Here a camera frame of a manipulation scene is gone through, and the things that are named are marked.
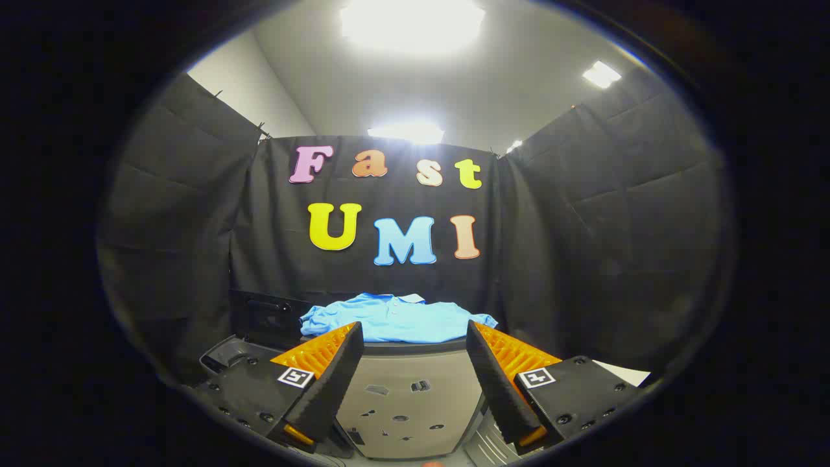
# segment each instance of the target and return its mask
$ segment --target white paper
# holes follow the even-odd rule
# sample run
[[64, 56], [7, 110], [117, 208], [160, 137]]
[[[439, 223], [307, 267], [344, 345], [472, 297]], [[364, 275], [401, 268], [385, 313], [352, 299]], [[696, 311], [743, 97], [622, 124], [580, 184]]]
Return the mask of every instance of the white paper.
[[639, 387], [643, 381], [651, 375], [649, 371], [639, 371], [639, 370], [631, 370], [629, 368], [622, 368], [621, 366], [614, 366], [609, 365], [608, 363], [602, 363], [601, 361], [593, 361], [597, 365], [600, 365], [602, 368], [612, 372], [613, 374], [619, 376], [619, 378], [626, 383]]

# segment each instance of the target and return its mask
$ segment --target yellow letter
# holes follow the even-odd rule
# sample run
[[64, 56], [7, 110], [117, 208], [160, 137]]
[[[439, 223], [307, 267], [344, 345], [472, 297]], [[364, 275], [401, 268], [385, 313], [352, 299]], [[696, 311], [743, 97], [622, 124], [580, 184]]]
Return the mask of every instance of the yellow letter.
[[338, 238], [329, 236], [329, 213], [334, 211], [334, 206], [328, 203], [309, 204], [311, 213], [311, 224], [309, 225], [309, 236], [311, 242], [323, 250], [342, 250], [354, 243], [354, 236], [358, 229], [358, 213], [362, 207], [360, 204], [346, 203], [340, 205], [343, 211], [343, 235]]
[[481, 188], [481, 180], [476, 180], [475, 172], [481, 172], [481, 167], [472, 163], [472, 159], [456, 162], [456, 169], [461, 175], [461, 184], [469, 189]]
[[421, 159], [417, 162], [417, 181], [426, 186], [438, 186], [444, 181], [444, 177], [438, 172], [441, 166], [434, 160]]
[[352, 168], [355, 177], [383, 177], [386, 168], [386, 155], [379, 150], [365, 150], [354, 157], [359, 162]]

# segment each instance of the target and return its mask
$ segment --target black curtain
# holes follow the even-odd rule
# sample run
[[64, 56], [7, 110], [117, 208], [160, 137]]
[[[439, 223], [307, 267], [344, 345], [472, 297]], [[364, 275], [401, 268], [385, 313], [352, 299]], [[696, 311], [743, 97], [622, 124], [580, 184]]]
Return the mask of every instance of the black curtain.
[[[300, 146], [332, 146], [322, 169], [310, 183], [292, 184]], [[379, 177], [352, 173], [355, 156], [366, 150], [385, 155], [388, 172]], [[441, 166], [443, 181], [426, 186], [416, 178], [419, 160]], [[456, 162], [472, 160], [478, 189], [464, 187]], [[471, 313], [488, 313], [503, 321], [498, 306], [500, 224], [497, 209], [496, 157], [450, 145], [411, 145], [402, 140], [361, 136], [280, 138], [260, 146], [242, 196], [232, 235], [232, 276], [236, 288], [327, 305], [362, 292], [418, 293], [428, 302], [455, 302]], [[343, 233], [341, 204], [362, 206], [354, 243], [341, 251], [324, 251], [310, 241], [309, 204], [334, 206], [329, 234]], [[450, 217], [471, 215], [478, 258], [458, 259], [456, 228]], [[435, 220], [431, 228], [433, 264], [377, 266], [377, 219], [394, 219], [406, 233], [418, 216]]]
[[231, 333], [230, 235], [259, 130], [180, 76], [136, 123], [101, 208], [101, 275], [121, 321], [182, 381]]
[[515, 336], [660, 371], [704, 331], [724, 182], [693, 115], [638, 69], [500, 161]]
[[[635, 70], [497, 158], [450, 145], [307, 136], [257, 145], [257, 128], [187, 76], [138, 123], [115, 166], [99, 232], [105, 286], [184, 378], [230, 334], [227, 290], [325, 305], [361, 292], [418, 293], [488, 313], [563, 358], [586, 354], [659, 372], [711, 323], [705, 308], [725, 227], [720, 156], [676, 93]], [[311, 183], [292, 184], [300, 146], [334, 148]], [[355, 156], [386, 155], [356, 177]], [[419, 160], [441, 166], [420, 184]], [[471, 159], [479, 189], [459, 179]], [[308, 205], [361, 204], [354, 243], [310, 241]], [[450, 217], [476, 218], [481, 255], [457, 259]], [[377, 266], [374, 221], [434, 218], [433, 264]]]

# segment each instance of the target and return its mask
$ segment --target foam letter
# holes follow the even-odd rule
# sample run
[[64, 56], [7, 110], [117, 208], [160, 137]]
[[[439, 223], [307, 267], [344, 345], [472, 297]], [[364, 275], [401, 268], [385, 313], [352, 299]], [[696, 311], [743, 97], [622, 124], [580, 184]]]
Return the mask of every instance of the foam letter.
[[358, 213], [362, 207], [360, 204], [346, 203], [340, 205], [343, 211], [343, 235], [338, 238], [329, 236], [329, 213], [334, 211], [334, 206], [328, 203], [309, 204], [311, 213], [311, 224], [309, 225], [309, 236], [311, 242], [323, 250], [342, 250], [354, 243], [354, 237], [358, 227]]
[[409, 252], [413, 251], [409, 262], [412, 264], [432, 264], [437, 258], [432, 254], [430, 228], [435, 223], [431, 217], [416, 217], [409, 225], [407, 234], [401, 232], [394, 219], [378, 219], [374, 226], [378, 228], [378, 257], [374, 263], [378, 266], [390, 266], [395, 260], [389, 254], [389, 248], [395, 252], [398, 261], [403, 264]]
[[352, 168], [355, 177], [383, 177], [386, 168], [386, 155], [379, 150], [365, 150], [354, 157], [359, 162]]
[[452, 216], [450, 222], [456, 226], [456, 238], [458, 239], [456, 258], [478, 258], [481, 252], [476, 248], [476, 242], [472, 237], [472, 225], [476, 222], [476, 218], [472, 216]]
[[417, 162], [417, 181], [426, 186], [438, 186], [444, 181], [439, 170], [441, 166], [434, 160], [421, 159]]
[[472, 159], [456, 162], [456, 169], [461, 175], [461, 184], [469, 189], [481, 188], [481, 180], [476, 180], [475, 172], [481, 172], [481, 167], [472, 163]]
[[301, 146], [297, 148], [297, 153], [300, 156], [297, 157], [294, 174], [289, 177], [288, 181], [292, 184], [307, 184], [314, 181], [311, 170], [314, 169], [314, 172], [318, 173], [323, 168], [324, 159], [315, 156], [322, 154], [325, 157], [331, 157], [334, 154], [334, 148], [331, 146]]

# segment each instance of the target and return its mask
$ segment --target blue letter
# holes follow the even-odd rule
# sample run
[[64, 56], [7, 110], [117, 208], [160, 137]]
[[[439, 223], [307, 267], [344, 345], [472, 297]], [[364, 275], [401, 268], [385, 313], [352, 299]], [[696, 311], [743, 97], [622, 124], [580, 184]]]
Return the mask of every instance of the blue letter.
[[374, 263], [378, 266], [390, 266], [395, 262], [389, 254], [389, 247], [392, 247], [401, 264], [406, 262], [413, 247], [415, 251], [409, 259], [410, 263], [435, 263], [437, 258], [432, 254], [432, 239], [429, 232], [434, 223], [435, 220], [431, 217], [416, 217], [404, 235], [395, 219], [374, 221], [374, 226], [378, 228], [378, 257], [374, 259]]

